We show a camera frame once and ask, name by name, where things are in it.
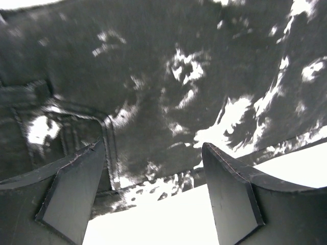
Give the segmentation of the black white splatter trousers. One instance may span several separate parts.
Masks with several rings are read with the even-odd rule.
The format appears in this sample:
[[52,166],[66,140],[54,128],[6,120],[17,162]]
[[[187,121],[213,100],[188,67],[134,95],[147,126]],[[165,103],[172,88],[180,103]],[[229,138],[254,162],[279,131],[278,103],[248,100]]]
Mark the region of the black white splatter trousers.
[[1,179],[97,140],[92,217],[326,141],[326,1],[1,1]]

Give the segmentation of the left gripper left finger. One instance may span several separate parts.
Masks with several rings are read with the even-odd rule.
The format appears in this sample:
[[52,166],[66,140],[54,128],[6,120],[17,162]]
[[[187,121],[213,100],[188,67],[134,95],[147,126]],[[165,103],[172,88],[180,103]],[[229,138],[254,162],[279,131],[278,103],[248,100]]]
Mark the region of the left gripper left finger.
[[99,140],[1,181],[1,244],[82,244],[104,161]]

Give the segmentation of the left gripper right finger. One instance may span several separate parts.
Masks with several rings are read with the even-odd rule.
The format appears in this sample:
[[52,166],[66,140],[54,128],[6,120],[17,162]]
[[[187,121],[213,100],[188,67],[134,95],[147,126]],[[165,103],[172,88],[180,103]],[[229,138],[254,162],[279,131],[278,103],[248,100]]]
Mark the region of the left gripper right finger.
[[326,188],[268,175],[202,146],[219,244],[326,244]]

